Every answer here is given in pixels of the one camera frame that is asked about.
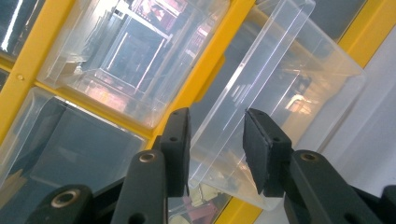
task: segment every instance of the black bracket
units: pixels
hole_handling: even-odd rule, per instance
[[[247,110],[243,142],[258,193],[286,193],[290,223],[396,223],[396,186],[386,187],[381,199],[353,189],[322,155],[294,151],[265,113]]]
[[[165,156],[168,197],[182,197],[189,193],[191,126],[188,108],[174,111],[160,138],[160,151]]]

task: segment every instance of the plastic storage box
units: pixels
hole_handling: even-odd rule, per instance
[[[146,139],[33,88],[0,147],[0,219],[24,223],[64,185],[96,192],[124,177],[145,145]]]
[[[0,2],[0,55],[16,60],[44,2]]]
[[[256,38],[233,75],[218,75],[230,76],[229,81],[219,95],[206,96],[217,100],[191,141],[192,187],[203,182],[265,210],[273,209],[280,200],[257,194],[242,149],[246,109],[268,113],[295,149],[319,150],[356,100],[364,74],[307,20],[312,6],[310,1],[264,1],[250,20],[247,17],[243,29]],[[244,39],[233,43],[238,46]],[[200,105],[192,108],[192,118],[196,107]]]
[[[77,1],[38,79],[152,128],[228,5],[227,0]]]

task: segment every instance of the screw hole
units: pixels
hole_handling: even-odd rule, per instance
[[[146,154],[141,155],[139,157],[139,160],[142,161],[142,162],[150,162],[150,161],[154,160],[154,158],[155,158],[154,154],[146,153]]]
[[[70,189],[55,196],[51,201],[51,206],[55,208],[66,207],[75,202],[79,196],[79,189]]]
[[[346,221],[348,223],[351,223],[351,224],[361,224],[362,223],[361,219],[354,214],[346,213],[344,215],[344,218],[346,219]]]
[[[143,214],[141,213],[136,213],[133,214],[130,218],[129,218],[129,224],[143,224],[146,222],[146,218]]]
[[[301,154],[301,159],[303,159],[305,161],[315,161],[317,159],[317,157],[310,153],[304,153],[304,154]]]

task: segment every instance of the clear plastic bin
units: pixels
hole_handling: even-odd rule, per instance
[[[310,1],[264,1],[244,22],[244,29],[253,29],[251,35],[257,37],[223,91],[205,97],[217,100],[206,102],[210,109],[191,140],[191,187],[206,183],[272,210],[280,200],[257,194],[242,148],[246,109],[268,113],[295,149],[319,150],[356,100],[365,75],[307,20],[312,7]],[[226,54],[227,60],[232,57]],[[192,107],[192,118],[195,107],[200,104]]]
[[[145,145],[142,137],[32,89],[0,147],[0,219],[24,223],[64,185],[84,184],[96,192],[124,177]]]
[[[190,189],[190,196],[168,199],[169,224],[211,224],[221,214],[231,196],[208,185]]]
[[[0,69],[0,91],[3,89],[4,84],[6,84],[9,73]]]
[[[228,0],[79,0],[38,79],[153,128],[228,6]]]
[[[16,60],[44,2],[0,2],[0,55]]]

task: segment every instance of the gray surface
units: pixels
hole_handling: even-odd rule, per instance
[[[0,55],[15,60],[45,0],[0,1]]]
[[[9,73],[0,69],[0,91],[3,89],[4,84],[8,78]]]
[[[331,39],[338,41],[360,12],[366,0],[315,0],[310,18]]]
[[[323,154],[351,185],[376,196],[396,184],[396,28],[365,67],[367,86]]]

